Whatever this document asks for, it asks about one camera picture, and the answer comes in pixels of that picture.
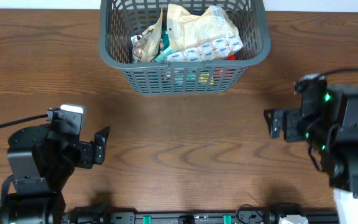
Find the grey plastic basket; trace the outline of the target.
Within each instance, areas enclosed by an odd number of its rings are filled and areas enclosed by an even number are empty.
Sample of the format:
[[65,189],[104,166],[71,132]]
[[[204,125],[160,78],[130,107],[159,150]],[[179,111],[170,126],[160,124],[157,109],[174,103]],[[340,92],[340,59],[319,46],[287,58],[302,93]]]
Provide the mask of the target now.
[[166,16],[171,0],[102,0],[99,53],[104,62],[122,72],[143,95],[220,93],[230,89],[249,66],[264,60],[271,41],[263,0],[177,0],[191,14],[202,15],[219,6],[239,30],[243,48],[235,60],[207,62],[134,63],[131,37]]

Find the beige brown snack bag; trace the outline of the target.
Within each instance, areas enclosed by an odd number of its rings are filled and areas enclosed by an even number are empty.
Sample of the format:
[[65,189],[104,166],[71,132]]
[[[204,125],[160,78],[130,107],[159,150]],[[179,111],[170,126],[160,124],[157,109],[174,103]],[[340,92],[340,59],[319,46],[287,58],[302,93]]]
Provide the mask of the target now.
[[149,26],[143,33],[131,37],[132,59],[134,63],[149,63],[159,53],[162,36],[163,9],[157,22]]

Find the orange biscuit packet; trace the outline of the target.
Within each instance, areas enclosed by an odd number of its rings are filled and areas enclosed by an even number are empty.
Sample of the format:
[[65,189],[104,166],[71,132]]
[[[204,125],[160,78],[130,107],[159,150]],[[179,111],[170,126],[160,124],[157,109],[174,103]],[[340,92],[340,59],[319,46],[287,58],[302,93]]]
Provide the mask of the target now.
[[[168,80],[174,86],[217,86],[222,81],[229,82],[236,76],[237,65],[232,65],[233,60],[212,60],[202,62],[167,62],[169,67],[162,72],[163,80]],[[182,71],[184,82],[182,85],[175,83],[175,71]],[[188,74],[196,75],[195,81],[186,81]]]

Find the plain beige paper pouch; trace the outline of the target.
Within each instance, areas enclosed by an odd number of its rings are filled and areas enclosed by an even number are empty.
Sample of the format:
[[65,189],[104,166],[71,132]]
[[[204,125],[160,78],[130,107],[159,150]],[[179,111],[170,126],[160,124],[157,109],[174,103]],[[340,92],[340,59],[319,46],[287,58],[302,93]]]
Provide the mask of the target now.
[[169,4],[167,33],[170,46],[182,51],[221,37],[238,35],[239,31],[219,6],[209,6],[202,15],[197,16],[182,6]]

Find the green Nescafe coffee bag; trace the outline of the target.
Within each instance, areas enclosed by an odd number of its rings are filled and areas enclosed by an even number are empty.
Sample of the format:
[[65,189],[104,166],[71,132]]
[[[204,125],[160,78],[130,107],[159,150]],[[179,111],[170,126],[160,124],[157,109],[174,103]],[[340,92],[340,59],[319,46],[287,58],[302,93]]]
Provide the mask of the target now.
[[[157,56],[159,55],[159,53],[162,53],[168,46],[170,46],[170,41],[169,41],[169,38],[168,38],[168,34],[167,34],[167,30],[165,28],[162,29],[162,36],[161,36],[161,39],[160,39],[160,47],[159,47],[159,52],[157,54]],[[185,62],[186,61],[186,55],[180,55],[182,54],[181,51],[178,51],[177,53],[173,54],[173,56],[179,56],[179,58],[177,60],[177,62]],[[173,57],[171,57],[170,55],[167,57],[167,59],[163,62],[174,62],[174,59]],[[182,71],[175,71],[174,73],[176,74],[175,77],[174,77],[174,80],[175,80],[175,83],[177,85],[182,85],[183,82],[184,82],[184,76],[183,74],[181,73]],[[196,78],[196,75],[194,73],[192,74],[188,74],[186,76],[186,81],[195,81],[195,78]]]

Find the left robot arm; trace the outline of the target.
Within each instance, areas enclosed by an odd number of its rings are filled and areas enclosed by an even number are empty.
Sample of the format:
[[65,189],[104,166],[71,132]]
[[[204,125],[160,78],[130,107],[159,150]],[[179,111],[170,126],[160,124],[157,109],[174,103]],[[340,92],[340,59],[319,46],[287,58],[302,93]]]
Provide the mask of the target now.
[[0,224],[60,223],[62,189],[77,167],[91,169],[105,160],[110,128],[80,141],[83,113],[51,108],[45,124],[20,129],[8,139],[12,175],[1,187]]

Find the pale green wipes packet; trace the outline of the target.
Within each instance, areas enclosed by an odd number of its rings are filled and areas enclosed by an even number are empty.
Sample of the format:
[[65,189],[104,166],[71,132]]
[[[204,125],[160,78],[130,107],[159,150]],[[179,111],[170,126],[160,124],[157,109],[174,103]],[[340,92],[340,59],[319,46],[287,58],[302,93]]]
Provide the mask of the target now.
[[177,50],[172,49],[171,46],[168,46],[162,53],[159,53],[159,55],[155,57],[154,62],[163,62],[169,55],[175,54],[177,52]]

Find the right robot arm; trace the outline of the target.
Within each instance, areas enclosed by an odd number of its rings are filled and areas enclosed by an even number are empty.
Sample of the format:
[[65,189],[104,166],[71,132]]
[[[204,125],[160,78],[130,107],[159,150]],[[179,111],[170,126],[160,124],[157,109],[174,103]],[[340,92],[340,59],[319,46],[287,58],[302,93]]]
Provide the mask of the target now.
[[269,135],[306,141],[319,172],[329,177],[339,223],[358,223],[358,87],[330,85],[328,73],[305,75],[294,83],[301,105],[264,110]]

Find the white tissue multipack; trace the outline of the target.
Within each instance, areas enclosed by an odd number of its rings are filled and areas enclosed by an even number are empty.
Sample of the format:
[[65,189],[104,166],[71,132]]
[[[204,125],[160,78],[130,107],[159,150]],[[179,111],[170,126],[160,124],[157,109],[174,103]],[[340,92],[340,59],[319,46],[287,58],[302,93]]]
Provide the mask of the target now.
[[166,57],[168,62],[202,62],[225,59],[243,48],[238,35],[227,35],[197,47],[172,53]]

